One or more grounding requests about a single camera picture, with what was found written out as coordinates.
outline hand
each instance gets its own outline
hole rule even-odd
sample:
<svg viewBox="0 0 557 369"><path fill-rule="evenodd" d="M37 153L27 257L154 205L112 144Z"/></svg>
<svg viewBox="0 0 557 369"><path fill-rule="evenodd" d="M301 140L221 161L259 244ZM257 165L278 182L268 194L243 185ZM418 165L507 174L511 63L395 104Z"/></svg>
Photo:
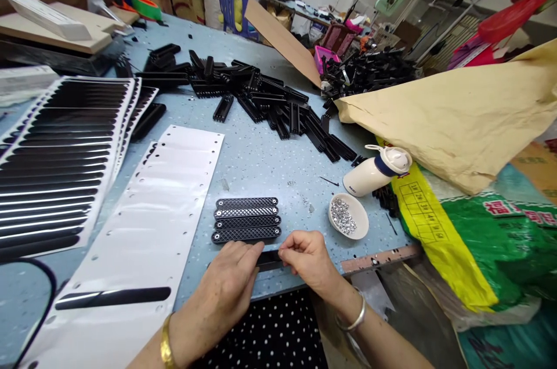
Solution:
<svg viewBox="0 0 557 369"><path fill-rule="evenodd" d="M339 284L345 282L332 264L325 239L319 231L293 231L281 244L278 255L284 266L327 302L332 302Z"/></svg>
<svg viewBox="0 0 557 369"><path fill-rule="evenodd" d="M171 318L171 349L178 367L187 367L211 350L246 313L264 246L226 243L196 291Z"/></svg>

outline white bowl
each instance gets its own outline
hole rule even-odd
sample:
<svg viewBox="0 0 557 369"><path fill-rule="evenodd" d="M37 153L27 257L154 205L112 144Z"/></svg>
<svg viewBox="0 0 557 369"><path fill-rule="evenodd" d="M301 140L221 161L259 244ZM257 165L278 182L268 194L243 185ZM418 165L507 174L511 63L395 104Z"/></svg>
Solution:
<svg viewBox="0 0 557 369"><path fill-rule="evenodd" d="M332 220L331 206L332 202L337 198L343 200L348 204L348 212L356 223L356 230L352 234L345 234L340 231L335 222ZM336 231L341 233L343 236L351 238L352 240L359 240L361 238L364 238L367 234L367 231L370 229L370 220L367 217L366 209L360 203L360 201L347 193L336 194L331 199L331 202L329 202L329 221Z"/></svg>

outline white box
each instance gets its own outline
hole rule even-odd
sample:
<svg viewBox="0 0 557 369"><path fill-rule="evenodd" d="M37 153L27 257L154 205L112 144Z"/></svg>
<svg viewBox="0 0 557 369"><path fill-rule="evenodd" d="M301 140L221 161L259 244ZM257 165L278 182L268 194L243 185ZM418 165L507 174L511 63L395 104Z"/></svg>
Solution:
<svg viewBox="0 0 557 369"><path fill-rule="evenodd" d="M8 0L17 13L69 41L91 40L87 27L39 0Z"/></svg>

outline polka dot skirt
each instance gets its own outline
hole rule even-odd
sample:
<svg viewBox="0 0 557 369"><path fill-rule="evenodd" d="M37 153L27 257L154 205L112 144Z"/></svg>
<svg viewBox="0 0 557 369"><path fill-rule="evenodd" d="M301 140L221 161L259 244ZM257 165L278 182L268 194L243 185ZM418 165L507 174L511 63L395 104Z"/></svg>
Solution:
<svg viewBox="0 0 557 369"><path fill-rule="evenodd" d="M308 289L250 304L194 368L327 368Z"/></svg>

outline silver bracelet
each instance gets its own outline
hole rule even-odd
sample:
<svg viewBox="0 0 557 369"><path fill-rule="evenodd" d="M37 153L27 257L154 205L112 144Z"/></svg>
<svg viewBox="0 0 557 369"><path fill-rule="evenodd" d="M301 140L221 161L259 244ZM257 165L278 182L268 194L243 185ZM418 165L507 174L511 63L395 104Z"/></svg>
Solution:
<svg viewBox="0 0 557 369"><path fill-rule="evenodd" d="M364 294L362 294L361 290L359 290L358 288L354 287L354 289L358 291L358 294L360 294L361 296L361 311L356 321L354 321L354 323L352 325L349 325L348 327L343 327L338 314L335 315L335 321L337 322L338 328L345 332L353 331L354 329L356 329L358 325L360 325L364 321L364 317L366 316L366 299L364 298Z"/></svg>

